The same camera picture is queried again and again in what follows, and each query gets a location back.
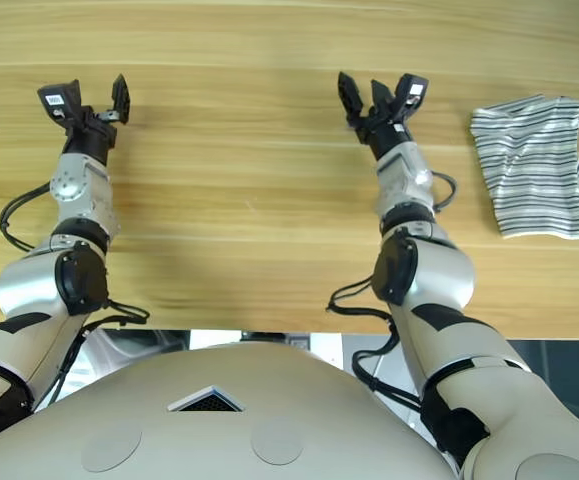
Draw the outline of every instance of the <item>wood grain surface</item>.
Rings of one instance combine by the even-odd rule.
[[[511,337],[579,338],[579,241],[502,240],[468,132],[478,106],[579,99],[579,0],[0,0],[0,209],[51,177],[64,141],[36,89],[78,78],[101,109],[122,72],[114,299],[154,328],[383,332],[324,311],[380,241],[340,69],[365,95],[371,78],[430,79],[410,127],[460,182],[439,221],[476,264],[467,313]],[[12,231],[38,241],[55,218],[42,198]],[[0,237],[0,271],[17,257]]]

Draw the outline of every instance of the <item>black cable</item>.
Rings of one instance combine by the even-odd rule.
[[[458,181],[451,175],[447,175],[446,173],[436,172],[432,170],[431,174],[434,177],[442,178],[445,182],[449,184],[449,188],[451,188],[451,193],[447,195],[447,197],[444,200],[438,203],[434,203],[433,205],[433,211],[436,213],[440,213],[443,209],[448,207],[449,204],[453,202],[454,198],[456,197],[456,194],[458,193]]]
[[[11,215],[13,215],[13,213],[22,207],[25,203],[30,202],[34,198],[38,198],[41,195],[44,195],[48,191],[49,182],[40,185],[38,188],[34,188],[33,190],[23,193],[19,197],[14,198],[0,211],[0,231],[2,232],[2,235],[9,243],[11,243],[14,247],[22,250],[23,252],[29,252],[33,250],[34,246],[28,244],[27,242],[23,242],[7,231],[9,228],[9,217],[11,217]]]
[[[121,327],[124,327],[127,323],[144,325],[147,323],[147,320],[151,316],[151,314],[143,308],[115,302],[110,298],[107,299],[107,305],[105,305],[104,308],[111,308],[117,312],[124,313],[124,315],[110,315],[103,318],[102,320],[88,323],[87,325],[84,325],[82,328],[80,328],[78,335],[76,335],[76,338],[74,338],[73,342],[71,343],[71,346],[69,347],[69,350],[67,350],[67,354],[65,355],[65,358],[60,366],[58,377],[56,379],[56,387],[53,394],[51,395],[51,398],[49,399],[49,405],[58,399],[60,391],[65,384],[65,380],[67,379],[67,374],[69,373],[69,370],[71,370],[71,367],[78,357],[80,347],[82,347],[82,345],[85,343],[85,340],[87,340],[87,337],[91,332],[93,332],[101,325],[105,325],[107,323],[119,323]]]
[[[379,392],[386,398],[396,403],[404,405],[405,407],[410,408],[416,412],[420,412],[420,400],[418,397],[409,392],[406,392],[405,390],[394,387],[393,385],[389,385],[377,377],[374,377],[360,364],[361,360],[375,356],[386,355],[387,353],[391,352],[400,342],[398,329],[396,328],[396,324],[391,314],[375,308],[342,307],[336,303],[338,300],[350,298],[364,292],[371,286],[371,278],[372,277],[369,276],[359,282],[339,288],[333,292],[329,298],[327,311],[332,311],[340,315],[372,315],[381,318],[388,324],[390,336],[387,342],[377,350],[358,350],[357,352],[354,352],[351,357],[351,369],[358,380],[367,385],[371,391]]]

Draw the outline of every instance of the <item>white sticker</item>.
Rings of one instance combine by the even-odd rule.
[[[410,95],[420,95],[422,93],[422,89],[424,88],[424,85],[421,85],[419,83],[414,83],[411,86],[411,91],[409,92]]]
[[[45,100],[49,105],[64,105],[65,101],[62,99],[62,95],[45,95]]]

